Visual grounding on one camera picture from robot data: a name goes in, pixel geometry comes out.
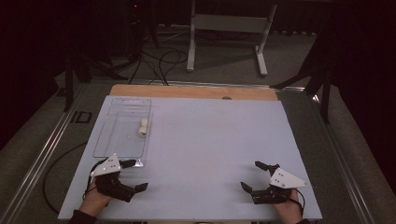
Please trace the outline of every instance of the robotic hand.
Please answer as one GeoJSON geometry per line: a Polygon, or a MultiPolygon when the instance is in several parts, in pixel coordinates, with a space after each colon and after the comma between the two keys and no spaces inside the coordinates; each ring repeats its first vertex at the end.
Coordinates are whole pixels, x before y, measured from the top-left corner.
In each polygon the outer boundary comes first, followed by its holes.
{"type": "Polygon", "coordinates": [[[95,177],[97,190],[112,198],[125,202],[130,202],[136,193],[145,191],[149,183],[137,185],[134,188],[121,184],[119,181],[120,169],[132,167],[136,164],[135,160],[119,161],[117,156],[111,156],[103,161],[99,161],[93,166],[91,176],[95,177]]]}
{"type": "Polygon", "coordinates": [[[267,165],[260,161],[256,166],[271,175],[270,187],[263,190],[253,190],[252,187],[241,182],[242,189],[249,193],[255,204],[261,203],[284,203],[290,199],[291,190],[298,187],[306,187],[307,183],[302,179],[282,170],[279,165],[267,165]]]}

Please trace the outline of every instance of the small white object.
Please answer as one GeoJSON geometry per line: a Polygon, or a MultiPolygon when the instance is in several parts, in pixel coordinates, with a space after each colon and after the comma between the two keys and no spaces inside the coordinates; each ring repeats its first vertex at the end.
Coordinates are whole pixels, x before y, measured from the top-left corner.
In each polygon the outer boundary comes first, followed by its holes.
{"type": "Polygon", "coordinates": [[[149,120],[148,119],[142,119],[142,120],[140,120],[140,126],[141,127],[148,127],[148,125],[149,125],[149,120]]]}
{"type": "Polygon", "coordinates": [[[119,158],[114,155],[107,160],[105,160],[102,164],[98,165],[94,171],[91,172],[91,176],[99,176],[111,174],[119,171],[121,169],[119,158]]]}
{"type": "Polygon", "coordinates": [[[308,186],[308,184],[299,177],[292,175],[280,168],[277,168],[274,174],[271,176],[270,185],[274,185],[282,189],[294,189],[308,186]]]}
{"type": "Polygon", "coordinates": [[[146,137],[147,132],[148,132],[147,127],[140,127],[139,128],[139,136],[140,137],[146,137]]]}

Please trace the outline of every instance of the clear plastic tray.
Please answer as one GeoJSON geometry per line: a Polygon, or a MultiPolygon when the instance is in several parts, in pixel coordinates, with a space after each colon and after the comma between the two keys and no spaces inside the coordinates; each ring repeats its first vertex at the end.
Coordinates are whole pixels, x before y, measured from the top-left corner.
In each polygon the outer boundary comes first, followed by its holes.
{"type": "Polygon", "coordinates": [[[149,138],[150,109],[150,100],[113,99],[93,156],[106,158],[117,155],[121,160],[137,160],[136,165],[142,166],[149,138]],[[145,126],[142,119],[147,123],[146,134],[141,134],[140,128],[145,126]]]}

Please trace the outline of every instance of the white cylinder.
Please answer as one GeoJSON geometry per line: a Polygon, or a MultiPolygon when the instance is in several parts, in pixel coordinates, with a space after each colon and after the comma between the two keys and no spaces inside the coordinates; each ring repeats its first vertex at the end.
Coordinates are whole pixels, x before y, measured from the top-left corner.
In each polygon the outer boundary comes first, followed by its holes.
{"type": "Polygon", "coordinates": [[[140,120],[140,126],[141,127],[148,127],[148,125],[149,125],[149,120],[148,119],[142,119],[142,120],[140,120]]]}
{"type": "Polygon", "coordinates": [[[147,127],[140,127],[139,128],[139,136],[140,137],[146,137],[147,132],[148,132],[148,128],[147,127]]]}

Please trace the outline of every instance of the white table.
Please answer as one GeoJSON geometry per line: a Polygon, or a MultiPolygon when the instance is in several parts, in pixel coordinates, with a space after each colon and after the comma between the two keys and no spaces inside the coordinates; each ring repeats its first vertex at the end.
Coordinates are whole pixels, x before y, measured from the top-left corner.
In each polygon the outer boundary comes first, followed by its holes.
{"type": "MultiPolygon", "coordinates": [[[[255,205],[240,182],[269,187],[270,175],[254,161],[279,164],[309,183],[300,152],[279,101],[107,96],[66,195],[59,219],[69,219],[81,204],[92,156],[111,99],[150,99],[145,166],[121,170],[120,181],[148,189],[130,203],[113,200],[99,216],[130,221],[274,220],[271,204],[255,205]]],[[[320,219],[312,188],[304,217],[320,219]]]]}

